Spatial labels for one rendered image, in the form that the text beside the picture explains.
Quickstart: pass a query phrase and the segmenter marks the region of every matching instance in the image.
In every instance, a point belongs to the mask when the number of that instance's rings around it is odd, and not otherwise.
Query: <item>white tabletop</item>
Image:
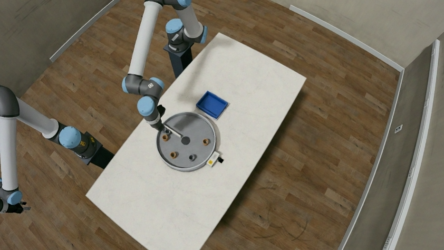
[[[224,162],[189,173],[173,170],[157,152],[157,131],[142,121],[87,197],[149,250],[200,249],[265,152],[304,81],[271,58],[217,34],[159,104],[166,108],[164,121],[190,111],[209,117],[196,108],[207,90],[227,101],[219,119],[210,119]]]

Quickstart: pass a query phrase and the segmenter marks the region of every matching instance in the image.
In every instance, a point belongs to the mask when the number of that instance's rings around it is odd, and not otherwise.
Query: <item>white baseboard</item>
[[[68,41],[62,47],[60,47],[54,55],[51,56],[50,60],[55,62],[56,59],[77,39],[80,35],[83,34],[91,25],[93,25],[101,16],[103,16],[108,10],[111,9],[116,3],[120,0],[112,0],[109,4],[107,4],[103,9],[101,9],[93,18],[91,18],[84,26],[82,26],[73,36],[71,36]]]
[[[367,51],[368,53],[372,54],[373,56],[377,57],[378,59],[380,59],[381,61],[387,63],[388,65],[390,65],[391,67],[393,67],[394,69],[396,69],[397,71],[401,72],[404,70],[403,67],[401,67],[399,64],[397,64],[396,62],[390,60],[388,57],[384,56],[383,54],[377,52],[375,49],[371,48],[370,46],[368,46],[367,44],[359,41],[358,39],[352,37],[351,35],[343,32],[342,30],[334,27],[333,25],[311,15],[308,12],[305,12],[293,5],[290,5],[290,10],[296,12],[297,14],[335,32],[336,34],[340,35],[341,37],[349,40],[351,43],[357,45],[358,47],[362,48],[363,50]]]
[[[415,191],[416,181],[418,180],[421,163],[424,156],[425,144],[427,142],[427,135],[430,126],[430,119],[432,117],[433,100],[435,95],[436,75],[438,71],[438,57],[439,57],[439,40],[435,40],[432,48],[432,59],[430,62],[429,79],[427,84],[427,92],[425,95],[425,104],[423,115],[421,118],[421,125],[419,127],[418,139],[416,141],[415,152],[413,160],[410,165],[409,175],[404,186],[404,191],[399,202],[398,210],[396,211],[395,219],[392,227],[388,233],[386,245],[383,250],[395,250],[398,243],[401,230],[407,217],[407,212],[410,207],[410,202]]]
[[[404,70],[401,71],[401,74],[399,75],[398,80],[398,86],[396,87],[395,97],[393,98],[392,103],[392,109],[390,110],[390,115],[388,117],[386,130],[384,131],[384,136],[382,137],[381,145],[379,146],[378,154],[376,155],[375,163],[373,164],[372,172],[370,173],[370,176],[368,177],[366,187],[364,189],[364,192],[362,193],[361,199],[359,200],[359,203],[356,207],[355,214],[353,215],[353,218],[351,219],[350,224],[348,225],[347,231],[345,232],[344,237],[342,238],[341,244],[338,247],[338,250],[343,250],[345,247],[345,244],[347,243],[350,234],[355,227],[357,218],[359,217],[359,214],[361,213],[362,207],[364,206],[364,202],[366,201],[368,192],[370,191],[370,187],[372,185],[373,179],[376,174],[376,170],[378,169],[379,162],[381,161],[382,152],[384,151],[384,147],[386,145],[388,133],[390,132],[390,128],[393,121],[393,115],[395,114],[396,105],[398,103],[398,97],[399,92],[401,90],[402,80],[404,78]]]

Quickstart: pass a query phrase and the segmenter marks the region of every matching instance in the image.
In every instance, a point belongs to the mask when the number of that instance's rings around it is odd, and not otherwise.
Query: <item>wall socket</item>
[[[402,124],[395,128],[395,134],[401,131],[401,129],[402,129]]]

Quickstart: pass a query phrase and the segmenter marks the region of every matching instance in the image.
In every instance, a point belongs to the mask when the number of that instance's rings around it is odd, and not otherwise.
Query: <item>wall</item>
[[[404,70],[398,102],[375,177],[345,250],[382,249],[401,200],[418,138],[432,46]],[[397,126],[402,130],[394,133]]]
[[[110,0],[0,1],[0,85],[21,96],[49,58]]]
[[[272,0],[343,30],[402,67],[444,32],[442,0]]]
[[[396,249],[441,250],[444,247],[444,34],[424,157],[415,192]]]

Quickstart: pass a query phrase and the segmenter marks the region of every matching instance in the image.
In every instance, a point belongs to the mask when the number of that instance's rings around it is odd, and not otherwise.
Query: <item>round metal tray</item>
[[[168,128],[157,133],[157,150],[162,160],[175,170],[190,172],[205,166],[216,148],[213,125],[202,115],[185,112],[168,118],[164,125],[178,132],[178,137]]]

